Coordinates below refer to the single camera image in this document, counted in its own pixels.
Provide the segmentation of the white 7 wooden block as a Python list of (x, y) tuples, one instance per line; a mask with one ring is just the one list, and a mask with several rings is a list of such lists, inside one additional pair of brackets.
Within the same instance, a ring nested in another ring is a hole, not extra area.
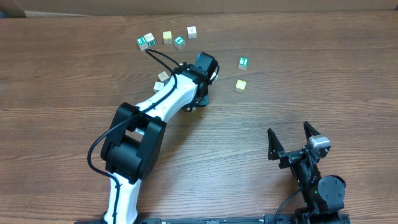
[(158, 91), (163, 89), (164, 85), (165, 85), (165, 83), (163, 83), (163, 82), (155, 82), (155, 84), (154, 84), (154, 92), (157, 93)]

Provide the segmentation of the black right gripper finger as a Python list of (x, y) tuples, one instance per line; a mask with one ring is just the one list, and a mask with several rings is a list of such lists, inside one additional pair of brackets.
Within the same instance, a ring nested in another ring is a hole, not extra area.
[(283, 148), (275, 132), (271, 128), (267, 130), (267, 135), (269, 141), (268, 155), (283, 154), (285, 152), (285, 149)]
[(309, 139), (312, 136), (320, 135), (320, 133), (308, 122), (305, 121), (303, 123), (306, 139)]

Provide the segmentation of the yellow I wooden block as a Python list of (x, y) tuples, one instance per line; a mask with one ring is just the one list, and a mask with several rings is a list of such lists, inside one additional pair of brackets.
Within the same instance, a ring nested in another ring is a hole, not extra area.
[(246, 82), (243, 80), (238, 80), (236, 82), (235, 91), (238, 93), (243, 93), (246, 88)]

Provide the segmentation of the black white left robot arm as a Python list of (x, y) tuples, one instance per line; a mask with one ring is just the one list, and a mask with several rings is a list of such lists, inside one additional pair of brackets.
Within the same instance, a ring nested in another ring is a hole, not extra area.
[(108, 210), (100, 223), (134, 223), (141, 183), (159, 158), (167, 122), (181, 109), (208, 105), (208, 87), (218, 77), (217, 60), (204, 52), (193, 64), (178, 64), (167, 83), (135, 106), (121, 104), (101, 136), (104, 173), (111, 181)]

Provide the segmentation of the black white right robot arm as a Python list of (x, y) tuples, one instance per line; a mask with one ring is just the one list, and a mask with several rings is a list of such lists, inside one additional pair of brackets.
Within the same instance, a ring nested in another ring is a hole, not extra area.
[[(346, 182), (338, 175), (321, 176), (317, 167), (320, 159), (326, 157), (331, 141), (318, 132), (309, 122), (303, 123), (307, 143), (301, 149), (286, 152), (275, 132), (267, 130), (268, 159), (279, 161), (279, 168), (289, 168), (298, 190), (285, 199), (277, 209), (274, 223), (349, 223), (348, 215), (340, 210), (345, 207)], [(296, 195), (302, 194), (305, 206), (297, 208), (292, 215), (283, 218), (283, 207)]]

